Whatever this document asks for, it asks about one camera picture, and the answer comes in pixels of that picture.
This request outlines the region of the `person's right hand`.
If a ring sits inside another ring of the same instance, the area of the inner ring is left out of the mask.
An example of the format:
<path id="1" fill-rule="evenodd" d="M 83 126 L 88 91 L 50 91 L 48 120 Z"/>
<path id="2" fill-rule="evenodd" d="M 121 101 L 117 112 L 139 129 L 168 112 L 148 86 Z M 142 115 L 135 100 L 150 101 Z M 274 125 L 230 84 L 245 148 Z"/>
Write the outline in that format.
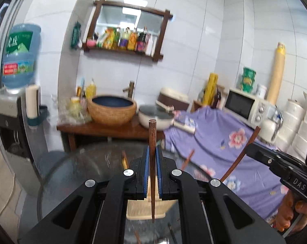
<path id="1" fill-rule="evenodd" d="M 294 210 L 297 213 L 302 214 L 302 217 L 293 228 L 292 233 L 301 231 L 307 225 L 307 203 L 302 200 L 294 203 L 293 193 L 289 190 L 284 196 L 275 217 L 275 228 L 278 231 L 283 232 L 291 226 L 294 217 Z"/>

